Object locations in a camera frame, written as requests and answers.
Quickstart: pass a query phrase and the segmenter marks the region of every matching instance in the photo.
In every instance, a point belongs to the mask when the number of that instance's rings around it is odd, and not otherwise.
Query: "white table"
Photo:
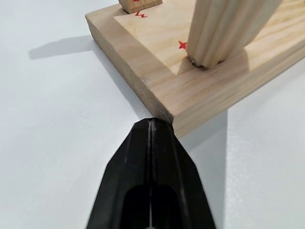
[[[84,14],[0,3],[0,228],[84,229],[105,166],[150,117]],[[219,229],[305,228],[305,60],[181,139]]]

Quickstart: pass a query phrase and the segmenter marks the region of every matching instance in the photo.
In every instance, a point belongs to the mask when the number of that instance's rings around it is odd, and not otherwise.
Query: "black tool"
[[[108,163],[87,229],[215,229],[197,169],[157,119],[134,124]]]

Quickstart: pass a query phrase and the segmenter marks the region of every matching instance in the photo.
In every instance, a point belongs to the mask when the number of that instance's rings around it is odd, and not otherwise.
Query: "pine wood base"
[[[119,4],[86,15],[92,36],[153,116],[183,136],[305,57],[305,3],[284,0],[255,40],[216,67],[185,51],[195,0],[127,14]]]

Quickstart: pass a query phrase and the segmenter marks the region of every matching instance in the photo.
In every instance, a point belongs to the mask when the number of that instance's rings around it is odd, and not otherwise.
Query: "wood grain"
[[[164,0],[127,14],[114,5],[86,15],[96,43],[153,116],[183,136],[305,57],[305,3],[284,0],[241,52],[209,70],[196,68],[187,42],[195,1]]]
[[[162,4],[162,0],[119,0],[119,3],[127,13],[135,13]]]
[[[187,53],[196,66],[213,67],[248,45],[282,0],[198,0]]]

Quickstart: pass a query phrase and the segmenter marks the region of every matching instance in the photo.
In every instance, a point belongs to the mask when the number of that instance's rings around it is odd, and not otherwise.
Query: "wooden dowel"
[[[187,53],[207,68],[249,44],[282,0],[197,0]]]

